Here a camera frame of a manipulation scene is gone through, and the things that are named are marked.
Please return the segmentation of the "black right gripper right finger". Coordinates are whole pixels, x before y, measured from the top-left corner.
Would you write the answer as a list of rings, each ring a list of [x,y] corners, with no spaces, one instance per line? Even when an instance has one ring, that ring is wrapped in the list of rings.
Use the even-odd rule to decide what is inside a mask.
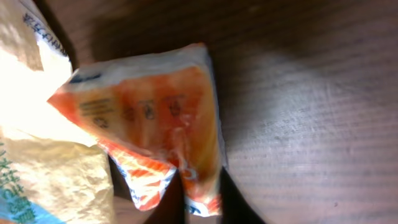
[[[266,224],[247,203],[228,171],[220,172],[221,224]]]

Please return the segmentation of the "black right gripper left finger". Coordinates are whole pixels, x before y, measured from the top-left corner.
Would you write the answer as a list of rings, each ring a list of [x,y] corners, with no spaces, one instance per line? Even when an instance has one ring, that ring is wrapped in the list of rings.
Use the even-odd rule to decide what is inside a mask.
[[[160,203],[148,217],[148,224],[185,224],[185,196],[178,171],[174,173]]]

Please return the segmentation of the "small orange candy box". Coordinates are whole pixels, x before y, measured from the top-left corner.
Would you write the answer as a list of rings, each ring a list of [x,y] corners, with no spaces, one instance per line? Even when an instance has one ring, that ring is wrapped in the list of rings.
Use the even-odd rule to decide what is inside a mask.
[[[204,44],[81,67],[49,104],[107,152],[138,210],[158,206],[179,173],[189,213],[221,213],[224,143]]]

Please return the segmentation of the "yellow snack bag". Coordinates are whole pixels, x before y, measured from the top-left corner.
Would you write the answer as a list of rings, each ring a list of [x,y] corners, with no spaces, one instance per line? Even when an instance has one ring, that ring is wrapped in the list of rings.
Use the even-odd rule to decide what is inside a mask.
[[[1,0],[1,222],[116,221],[107,155],[48,99],[72,75],[32,1]]]

